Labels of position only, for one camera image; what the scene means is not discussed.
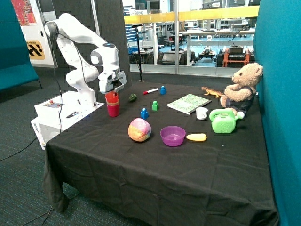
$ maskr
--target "white cup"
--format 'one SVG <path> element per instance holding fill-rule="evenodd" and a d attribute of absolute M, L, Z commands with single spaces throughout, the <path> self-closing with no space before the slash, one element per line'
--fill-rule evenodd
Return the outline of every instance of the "white cup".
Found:
<path fill-rule="evenodd" d="M 205 108 L 205 107 L 198 107 L 196 109 L 197 119 L 199 119 L 199 120 L 205 120 L 207 118 L 207 112 L 208 112 L 207 108 Z"/>

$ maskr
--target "pen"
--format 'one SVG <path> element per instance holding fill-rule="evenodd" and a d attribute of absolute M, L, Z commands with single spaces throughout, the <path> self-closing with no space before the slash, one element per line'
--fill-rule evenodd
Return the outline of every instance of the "pen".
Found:
<path fill-rule="evenodd" d="M 151 93 L 151 92 L 155 92 L 157 90 L 159 90 L 159 88 L 155 88 L 155 89 L 151 89 L 151 90 L 145 91 L 145 92 L 143 92 L 143 94 L 145 95 L 145 94 L 148 94 L 148 93 Z"/>
<path fill-rule="evenodd" d="M 73 112 L 72 114 L 70 114 L 70 115 L 67 116 L 67 119 L 71 118 L 71 117 L 73 117 L 74 115 L 77 115 L 77 114 L 79 114 L 79 112 Z"/>

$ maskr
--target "purple bowl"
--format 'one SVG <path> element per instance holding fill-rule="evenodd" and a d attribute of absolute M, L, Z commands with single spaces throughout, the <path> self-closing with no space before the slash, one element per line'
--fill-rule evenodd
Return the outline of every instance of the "purple bowl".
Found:
<path fill-rule="evenodd" d="M 160 135 L 165 145 L 176 147 L 183 143 L 186 132 L 178 126 L 167 126 L 160 131 Z"/>

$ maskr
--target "orange cup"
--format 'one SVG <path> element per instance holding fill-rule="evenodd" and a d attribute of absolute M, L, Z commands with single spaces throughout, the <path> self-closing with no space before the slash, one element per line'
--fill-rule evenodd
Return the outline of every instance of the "orange cup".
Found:
<path fill-rule="evenodd" d="M 119 105 L 119 100 L 116 103 L 109 103 L 109 102 L 107 102 L 107 106 L 116 106 L 116 105 Z"/>
<path fill-rule="evenodd" d="M 107 101 L 107 103 L 116 103 L 119 102 L 119 97 L 118 97 L 118 93 L 112 91 L 110 93 L 107 93 L 106 95 L 104 95 L 105 100 Z"/>

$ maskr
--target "yellow beam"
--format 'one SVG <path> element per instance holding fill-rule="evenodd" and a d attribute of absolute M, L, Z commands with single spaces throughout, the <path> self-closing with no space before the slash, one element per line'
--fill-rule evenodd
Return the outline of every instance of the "yellow beam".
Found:
<path fill-rule="evenodd" d="M 125 24 L 146 24 L 146 23 L 157 23 L 157 22 L 168 22 L 175 20 L 175 13 L 156 13 L 147 15 L 136 15 L 136 16 L 125 16 Z"/>
<path fill-rule="evenodd" d="M 179 12 L 179 20 L 207 20 L 239 17 L 257 17 L 259 6 L 230 7 L 189 12 Z"/>
<path fill-rule="evenodd" d="M 257 17 L 259 6 L 230 7 L 207 10 L 179 12 L 179 20 L 207 20 L 239 17 Z M 175 13 L 156 13 L 148 15 L 125 16 L 125 24 L 157 23 L 175 21 Z"/>

